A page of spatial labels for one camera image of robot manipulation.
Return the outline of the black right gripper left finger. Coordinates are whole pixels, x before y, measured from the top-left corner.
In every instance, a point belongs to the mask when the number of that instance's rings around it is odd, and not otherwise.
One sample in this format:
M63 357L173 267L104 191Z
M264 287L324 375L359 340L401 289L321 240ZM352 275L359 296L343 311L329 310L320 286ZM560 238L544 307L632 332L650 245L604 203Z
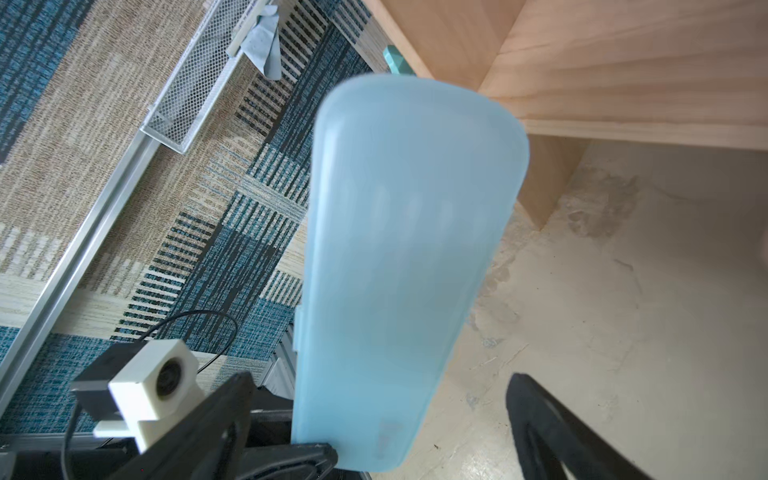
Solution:
M230 377L145 453L113 479L233 479L250 429L254 381Z

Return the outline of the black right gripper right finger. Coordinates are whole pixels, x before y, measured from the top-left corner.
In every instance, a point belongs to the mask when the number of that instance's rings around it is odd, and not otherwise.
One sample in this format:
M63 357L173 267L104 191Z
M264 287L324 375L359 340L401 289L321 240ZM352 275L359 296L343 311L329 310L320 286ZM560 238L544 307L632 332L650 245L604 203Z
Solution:
M648 477L527 374L512 375L506 408L526 479Z

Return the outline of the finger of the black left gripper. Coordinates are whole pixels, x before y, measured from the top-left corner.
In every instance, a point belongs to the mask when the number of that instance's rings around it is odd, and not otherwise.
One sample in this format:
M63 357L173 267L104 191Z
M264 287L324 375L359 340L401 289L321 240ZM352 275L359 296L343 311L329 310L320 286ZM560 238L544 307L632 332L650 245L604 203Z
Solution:
M288 444L248 448L237 479L323 479L336 466L338 454L329 444Z

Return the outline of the light blue pencil case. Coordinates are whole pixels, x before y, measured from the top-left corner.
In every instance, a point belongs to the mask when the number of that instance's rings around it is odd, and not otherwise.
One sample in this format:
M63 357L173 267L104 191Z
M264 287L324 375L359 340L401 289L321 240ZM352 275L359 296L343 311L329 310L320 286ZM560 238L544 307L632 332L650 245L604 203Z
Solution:
M530 159L490 99L415 76L335 87L313 128L292 441L343 470L407 457Z

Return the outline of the wooden shelf unit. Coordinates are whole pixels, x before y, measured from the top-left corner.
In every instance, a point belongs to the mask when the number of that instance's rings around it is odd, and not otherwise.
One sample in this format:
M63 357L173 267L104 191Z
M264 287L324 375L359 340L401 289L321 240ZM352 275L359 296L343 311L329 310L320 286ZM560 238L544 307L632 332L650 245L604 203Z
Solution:
M371 1L416 74L504 106L531 137L537 227L590 139L763 150L763 1Z

